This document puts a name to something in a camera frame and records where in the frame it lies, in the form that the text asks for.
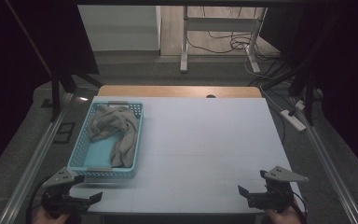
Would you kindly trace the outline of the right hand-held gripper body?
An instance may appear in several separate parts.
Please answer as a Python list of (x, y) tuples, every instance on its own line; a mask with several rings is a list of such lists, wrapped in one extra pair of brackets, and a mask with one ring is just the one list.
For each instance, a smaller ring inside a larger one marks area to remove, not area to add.
[(276, 166), (266, 173), (266, 189), (264, 193), (250, 193), (247, 199), (251, 208), (273, 209), (284, 211), (294, 202), (292, 182), (308, 182), (306, 176), (296, 174), (290, 170)]

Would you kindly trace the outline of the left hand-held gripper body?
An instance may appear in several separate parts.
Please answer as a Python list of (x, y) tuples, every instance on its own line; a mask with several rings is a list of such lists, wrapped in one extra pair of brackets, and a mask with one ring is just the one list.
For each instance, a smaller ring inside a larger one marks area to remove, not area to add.
[(76, 185), (74, 177), (78, 174), (61, 168), (56, 174), (43, 183), (42, 206), (52, 217), (61, 214), (81, 214), (89, 209), (87, 199), (74, 198), (70, 195), (70, 189)]

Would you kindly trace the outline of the light blue plastic basket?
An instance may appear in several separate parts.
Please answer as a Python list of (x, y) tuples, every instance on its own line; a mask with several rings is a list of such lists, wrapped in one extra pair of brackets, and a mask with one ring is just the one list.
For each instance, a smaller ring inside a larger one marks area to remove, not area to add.
[[(110, 107), (126, 106), (129, 108), (139, 122), (139, 132), (136, 141), (136, 149), (131, 168), (117, 167), (112, 168), (110, 163), (110, 151), (114, 143), (123, 137), (123, 133), (118, 131), (106, 139), (91, 141), (87, 128), (91, 118), (94, 116), (99, 104)], [(144, 118), (144, 105), (141, 102), (127, 101), (96, 101), (89, 107), (88, 114), (76, 140), (72, 155), (67, 167), (79, 175), (94, 179), (131, 179), (135, 177), (139, 154), (140, 141), (142, 136)]]

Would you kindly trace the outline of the grey knit garment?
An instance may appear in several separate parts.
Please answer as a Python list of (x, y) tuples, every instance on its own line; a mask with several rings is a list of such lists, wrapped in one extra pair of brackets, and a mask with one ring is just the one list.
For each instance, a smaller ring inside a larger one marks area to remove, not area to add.
[(99, 104), (87, 131), (91, 141), (103, 140), (121, 131), (123, 137), (113, 144), (110, 151), (111, 167), (131, 168), (133, 166), (139, 122), (129, 108)]

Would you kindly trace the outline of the person's left hand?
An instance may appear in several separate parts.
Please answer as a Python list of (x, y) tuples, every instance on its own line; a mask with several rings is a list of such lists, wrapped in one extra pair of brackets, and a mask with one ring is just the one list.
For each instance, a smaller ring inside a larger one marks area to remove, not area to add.
[(68, 214), (63, 214), (57, 218), (53, 218), (44, 209), (39, 209), (32, 218), (32, 224), (65, 224), (69, 217)]

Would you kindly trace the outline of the person's right hand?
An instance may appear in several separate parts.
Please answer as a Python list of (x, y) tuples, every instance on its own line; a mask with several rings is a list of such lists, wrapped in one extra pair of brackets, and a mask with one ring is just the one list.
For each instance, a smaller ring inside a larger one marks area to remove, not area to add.
[(281, 213), (278, 213), (273, 209), (266, 209), (265, 213), (272, 224), (303, 224), (303, 218), (297, 212), (297, 208), (297, 203), (294, 203)]

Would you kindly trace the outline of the white power strip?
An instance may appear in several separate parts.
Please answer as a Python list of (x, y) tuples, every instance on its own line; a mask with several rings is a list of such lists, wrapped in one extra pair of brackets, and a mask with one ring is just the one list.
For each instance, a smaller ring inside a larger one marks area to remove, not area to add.
[(298, 132), (303, 132), (306, 130), (306, 126), (297, 119), (294, 115), (290, 116), (288, 110), (283, 110), (280, 112), (281, 116), (286, 119)]

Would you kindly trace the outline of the black stand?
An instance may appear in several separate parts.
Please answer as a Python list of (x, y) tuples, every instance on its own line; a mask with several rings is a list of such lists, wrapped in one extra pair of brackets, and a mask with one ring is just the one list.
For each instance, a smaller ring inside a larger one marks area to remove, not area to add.
[(315, 76), (310, 63), (302, 63), (296, 71), (296, 77), (289, 87), (290, 96), (299, 96), (301, 92), (304, 93), (305, 109), (304, 114), (310, 126), (313, 126), (312, 120), (312, 106), (313, 106), (313, 90), (314, 90)]
[(66, 65), (57, 72), (51, 74), (51, 96), (52, 96), (52, 116), (51, 122), (55, 121), (61, 112), (61, 96), (60, 87), (63, 87), (66, 93), (74, 93), (77, 89), (77, 85), (73, 79), (73, 75), (76, 75), (89, 84), (101, 88), (102, 82), (91, 77), (85, 71), (75, 68), (73, 65)]

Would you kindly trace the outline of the white cabinet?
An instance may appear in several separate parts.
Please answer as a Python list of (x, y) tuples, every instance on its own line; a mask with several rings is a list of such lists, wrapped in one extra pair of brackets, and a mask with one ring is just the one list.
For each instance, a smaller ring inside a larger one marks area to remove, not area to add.
[(93, 51), (159, 51), (160, 6), (78, 6)]

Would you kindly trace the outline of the aluminium frame rail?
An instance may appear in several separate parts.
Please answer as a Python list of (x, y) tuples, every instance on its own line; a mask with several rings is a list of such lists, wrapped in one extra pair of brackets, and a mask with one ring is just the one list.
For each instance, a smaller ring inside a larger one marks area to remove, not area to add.
[(16, 188), (14, 188), (14, 191), (0, 216), (0, 224), (14, 223), (73, 98), (74, 95), (72, 93), (65, 93), (61, 98), (61, 110), (56, 119), (49, 124), (47, 130), (39, 141), (32, 158), (28, 162)]
[(318, 155), (320, 163), (324, 168), (348, 219), (351, 224), (358, 224), (358, 205), (355, 202), (349, 188), (339, 174), (336, 165), (330, 158), (321, 137), (317, 133), (316, 129), (311, 125), (311, 122), (306, 118), (305, 109), (301, 109), (298, 106), (295, 106), (295, 109), (298, 118), (306, 126), (306, 130), (315, 153)]

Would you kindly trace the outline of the white metal desk frame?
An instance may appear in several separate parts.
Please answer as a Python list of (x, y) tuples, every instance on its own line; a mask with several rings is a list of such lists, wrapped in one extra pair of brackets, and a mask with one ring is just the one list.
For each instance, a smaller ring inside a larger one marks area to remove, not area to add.
[(181, 49), (180, 71), (187, 72), (187, 33), (189, 31), (198, 32), (245, 32), (251, 35), (250, 43), (245, 48), (249, 63), (254, 73), (259, 74), (260, 68), (255, 58), (255, 44), (267, 12), (266, 7), (261, 7), (254, 18), (234, 19), (234, 18), (209, 18), (209, 17), (189, 17), (188, 7), (183, 7), (183, 43)]

